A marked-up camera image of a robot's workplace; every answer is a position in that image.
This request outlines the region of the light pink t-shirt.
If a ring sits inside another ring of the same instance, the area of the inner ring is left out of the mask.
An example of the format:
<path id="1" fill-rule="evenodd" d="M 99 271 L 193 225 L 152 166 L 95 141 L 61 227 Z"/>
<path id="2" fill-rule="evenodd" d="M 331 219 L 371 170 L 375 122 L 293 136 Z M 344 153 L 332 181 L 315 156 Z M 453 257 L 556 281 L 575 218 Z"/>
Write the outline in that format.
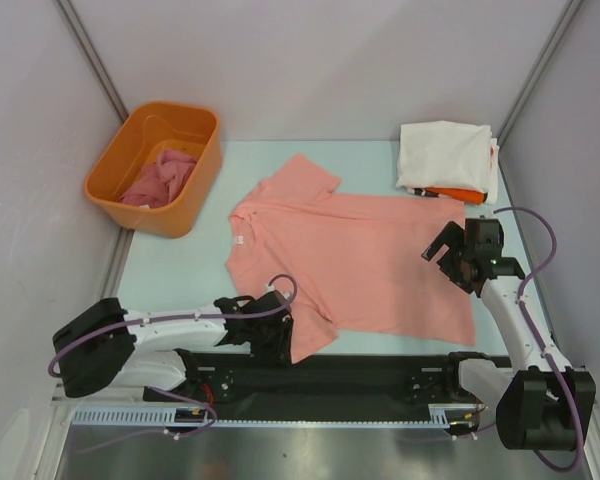
<path id="1" fill-rule="evenodd" d="M 227 261 L 242 294 L 274 276 L 298 286 L 291 359 L 300 362 L 341 330 L 476 341 L 469 297 L 422 255 L 464 207 L 448 199 L 339 191 L 340 180 L 303 155 L 265 178 L 229 217 Z"/>

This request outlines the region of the dark pink t-shirt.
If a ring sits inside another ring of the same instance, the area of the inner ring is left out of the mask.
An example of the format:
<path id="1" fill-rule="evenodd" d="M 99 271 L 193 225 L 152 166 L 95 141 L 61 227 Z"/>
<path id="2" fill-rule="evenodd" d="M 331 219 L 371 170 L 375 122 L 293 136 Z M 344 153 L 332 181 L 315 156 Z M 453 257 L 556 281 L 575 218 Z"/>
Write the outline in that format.
<path id="1" fill-rule="evenodd" d="M 166 149 L 154 163 L 141 169 L 139 178 L 119 197 L 118 202 L 139 208 L 161 208 L 181 193 L 198 159 L 187 153 Z"/>

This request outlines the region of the orange plastic basket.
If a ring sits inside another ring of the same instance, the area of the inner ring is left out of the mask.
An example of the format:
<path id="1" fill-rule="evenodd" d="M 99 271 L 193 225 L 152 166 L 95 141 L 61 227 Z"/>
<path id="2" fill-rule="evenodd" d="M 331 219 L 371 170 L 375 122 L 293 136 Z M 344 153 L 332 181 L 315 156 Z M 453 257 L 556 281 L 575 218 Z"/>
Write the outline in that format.
<path id="1" fill-rule="evenodd" d="M 223 163 L 219 117 L 212 110 L 154 101 L 141 105 L 124 122 L 84 183 L 86 197 L 119 226 L 168 238 L 188 234 Z M 164 150 L 197 159 L 180 194 L 160 208 L 125 205 L 121 195 L 155 163 Z"/>

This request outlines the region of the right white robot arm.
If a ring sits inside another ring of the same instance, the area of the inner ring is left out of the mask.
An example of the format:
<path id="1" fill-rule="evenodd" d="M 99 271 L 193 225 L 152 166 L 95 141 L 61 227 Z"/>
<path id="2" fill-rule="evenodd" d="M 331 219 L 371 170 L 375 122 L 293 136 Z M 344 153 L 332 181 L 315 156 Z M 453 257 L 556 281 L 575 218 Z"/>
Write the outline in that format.
<path id="1" fill-rule="evenodd" d="M 510 450 L 577 451 L 583 448 L 596 385 L 560 352 L 547 327 L 531 317 L 527 277 L 503 256 L 504 231 L 496 219 L 448 222 L 422 256 L 435 261 L 455 286 L 475 295 L 495 320 L 511 363 L 505 373 L 476 352 L 455 352 L 441 376 L 453 401 L 470 395 L 495 413 L 496 429 Z"/>

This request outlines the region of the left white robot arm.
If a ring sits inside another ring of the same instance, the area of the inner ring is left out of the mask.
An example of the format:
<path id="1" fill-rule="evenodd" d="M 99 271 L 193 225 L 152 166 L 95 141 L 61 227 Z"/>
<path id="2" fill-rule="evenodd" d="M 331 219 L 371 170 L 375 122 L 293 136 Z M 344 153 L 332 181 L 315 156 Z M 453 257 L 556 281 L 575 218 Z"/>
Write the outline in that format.
<path id="1" fill-rule="evenodd" d="M 211 387 L 197 363 L 198 351 L 246 345 L 257 361 L 287 365 L 292 329 L 289 303 L 277 291 L 155 314 L 126 310 L 118 299 L 105 298 L 54 334 L 48 372 L 69 398 L 140 387 L 148 402 L 175 396 L 203 400 Z"/>

